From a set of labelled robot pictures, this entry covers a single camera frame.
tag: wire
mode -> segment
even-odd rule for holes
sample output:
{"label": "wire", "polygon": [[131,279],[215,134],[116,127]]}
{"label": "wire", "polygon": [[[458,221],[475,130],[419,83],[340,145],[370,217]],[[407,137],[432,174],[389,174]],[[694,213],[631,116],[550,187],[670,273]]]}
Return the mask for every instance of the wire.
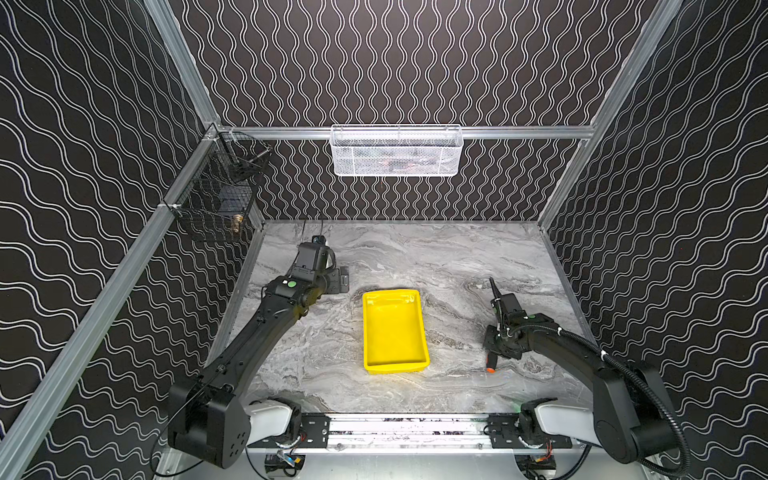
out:
{"label": "wire", "polygon": [[245,458],[248,458],[248,463],[250,463],[250,467],[253,469],[253,471],[254,471],[254,472],[256,472],[256,475],[258,475],[258,476],[260,476],[261,478],[263,478],[263,480],[269,480],[269,479],[268,479],[267,477],[265,477],[264,475],[261,475],[261,474],[259,473],[259,471],[258,471],[258,470],[256,470],[256,466],[254,466],[254,465],[253,465],[253,462],[252,462],[252,461],[250,461],[250,455],[248,454],[248,445],[246,445],[246,447],[245,447]]}
{"label": "wire", "polygon": [[585,446],[584,451],[576,461],[576,465],[572,466],[571,469],[565,472],[563,475],[553,478],[552,480],[568,480],[570,477],[574,476],[576,472],[578,472],[578,469],[580,469],[584,462],[587,460],[587,455],[589,455],[590,450],[592,450],[592,445]]}
{"label": "wire", "polygon": [[620,360],[608,355],[605,351],[601,350],[599,346],[593,344],[583,336],[576,335],[575,333],[569,332],[567,330],[555,329],[550,326],[529,323],[527,325],[516,326],[508,333],[508,336],[513,336],[523,329],[543,330],[545,332],[557,333],[559,336],[572,339],[576,343],[579,343],[592,352],[598,354],[603,362],[608,364],[608,366],[611,368],[616,369],[621,375],[624,376],[625,379],[634,384],[654,404],[664,420],[667,421],[667,424],[672,431],[672,435],[675,438],[675,442],[677,443],[677,449],[680,451],[680,464],[676,468],[663,467],[662,465],[657,465],[650,460],[646,460],[645,458],[639,458],[637,461],[641,465],[648,467],[654,472],[661,473],[662,475],[666,475],[668,477],[679,478],[685,476],[688,473],[688,470],[690,469],[690,448],[688,447],[688,441],[685,439],[685,435],[683,434],[683,429],[680,427],[680,424],[677,423],[677,419],[675,419],[673,413],[669,411],[667,406],[664,405],[656,393],[650,389],[648,384],[639,376],[637,376],[637,373],[633,372]]}
{"label": "wire", "polygon": [[189,405],[189,403],[192,400],[195,400],[197,398],[197,396],[200,395],[205,390],[205,388],[207,386],[209,386],[211,382],[213,382],[214,379],[216,379],[216,377],[218,375],[219,375],[219,372],[214,373],[214,376],[210,377],[210,380],[208,380],[208,382],[205,385],[201,386],[200,389],[197,390],[197,392],[195,392],[194,395],[192,395],[186,402],[184,402],[184,404],[181,407],[179,407],[179,409],[173,415],[170,416],[168,421],[165,422],[165,427],[163,427],[163,429],[160,430],[160,433],[157,434],[157,438],[154,440],[154,442],[152,442],[152,448],[150,449],[150,455],[149,455],[149,458],[150,458],[150,460],[149,460],[149,468],[150,468],[150,470],[152,471],[152,473],[154,475],[156,475],[158,477],[162,477],[162,478],[171,478],[171,477],[175,477],[176,475],[181,475],[182,473],[189,472],[192,468],[195,468],[199,464],[203,463],[203,460],[200,460],[198,463],[192,465],[191,467],[187,467],[187,468],[185,468],[184,470],[182,470],[180,472],[165,474],[165,473],[159,473],[157,471],[157,467],[160,466],[160,461],[159,460],[157,461],[157,465],[152,465],[152,455],[154,455],[154,448],[157,446],[157,443],[160,441],[160,437],[163,436],[163,432],[168,430],[168,426],[176,418],[176,415],[178,415],[179,412],[184,410],[187,407],[187,405]]}
{"label": "wire", "polygon": [[547,458],[549,458],[551,456],[552,456],[552,441],[548,441],[547,442],[547,456],[541,457],[541,458],[537,458],[536,459],[536,463],[543,462],[544,460],[546,460]]}

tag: black patterned wall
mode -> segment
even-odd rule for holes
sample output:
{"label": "black patterned wall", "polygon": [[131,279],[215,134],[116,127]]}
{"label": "black patterned wall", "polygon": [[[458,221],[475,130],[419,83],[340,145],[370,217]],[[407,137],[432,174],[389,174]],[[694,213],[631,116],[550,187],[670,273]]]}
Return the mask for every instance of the black patterned wall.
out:
{"label": "black patterned wall", "polygon": [[247,247],[195,243],[174,223],[23,478],[152,478],[168,389],[204,365]]}
{"label": "black patterned wall", "polygon": [[0,438],[200,140],[139,0],[0,0]]}
{"label": "black patterned wall", "polygon": [[[254,143],[230,142],[248,158]],[[576,140],[466,141],[453,177],[338,177],[328,142],[281,141],[258,180],[265,218],[536,221]]]}
{"label": "black patterned wall", "polygon": [[691,478],[768,478],[766,125],[768,2],[689,0],[550,232],[598,342],[659,365]]}
{"label": "black patterned wall", "polygon": [[233,126],[588,124],[654,0],[171,0]]}

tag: marble tabletop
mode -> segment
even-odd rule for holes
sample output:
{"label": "marble tabletop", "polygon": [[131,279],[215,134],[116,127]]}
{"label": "marble tabletop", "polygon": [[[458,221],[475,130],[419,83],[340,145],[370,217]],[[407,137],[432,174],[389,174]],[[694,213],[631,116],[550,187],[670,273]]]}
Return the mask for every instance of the marble tabletop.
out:
{"label": "marble tabletop", "polygon": [[[284,274],[300,238],[319,223],[269,223],[231,339],[259,305],[261,286]],[[314,412],[514,412],[554,396],[589,406],[590,391],[543,356],[499,359],[485,371],[482,340],[495,323],[488,277],[529,313],[581,333],[534,224],[326,223],[328,245],[349,267],[349,294],[324,296],[277,343],[247,400],[280,396]],[[431,364],[422,372],[370,375],[362,364],[362,295],[416,289]]]}

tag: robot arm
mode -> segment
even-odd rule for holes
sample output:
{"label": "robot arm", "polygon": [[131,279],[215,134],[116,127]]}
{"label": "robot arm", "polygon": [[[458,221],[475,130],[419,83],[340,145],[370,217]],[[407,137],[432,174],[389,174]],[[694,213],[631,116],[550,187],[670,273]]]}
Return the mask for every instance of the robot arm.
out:
{"label": "robot arm", "polygon": [[349,292],[349,271],[323,236],[299,245],[285,276],[265,288],[258,310],[226,350],[196,378],[178,379],[168,393],[169,446],[227,468],[248,443],[250,417],[240,396],[272,348],[322,295]]}
{"label": "robot arm", "polygon": [[599,444],[621,463],[646,465],[645,457],[675,448],[680,449],[681,459],[687,457],[685,438],[655,368],[645,362],[625,366],[548,316],[527,314],[514,294],[501,295],[492,278],[491,287],[497,325],[485,332],[489,362],[495,366],[495,356],[520,359],[523,353],[537,352],[562,366],[594,396],[591,412],[552,403],[556,399],[523,405],[521,424],[528,425],[524,440],[526,434],[531,443],[541,443],[545,434],[566,435]]}

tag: black wire basket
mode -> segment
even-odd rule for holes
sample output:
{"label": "black wire basket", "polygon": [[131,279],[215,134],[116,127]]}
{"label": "black wire basket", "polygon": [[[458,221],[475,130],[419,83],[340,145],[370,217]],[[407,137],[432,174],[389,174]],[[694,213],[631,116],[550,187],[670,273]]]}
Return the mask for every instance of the black wire basket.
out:
{"label": "black wire basket", "polygon": [[223,134],[231,154],[218,152],[227,165],[227,173],[232,181],[255,180],[270,162],[273,148],[267,143],[246,134]]}
{"label": "black wire basket", "polygon": [[250,177],[235,181],[229,155],[212,152],[187,186],[187,197],[172,208],[181,229],[196,242],[250,242],[254,202]]}

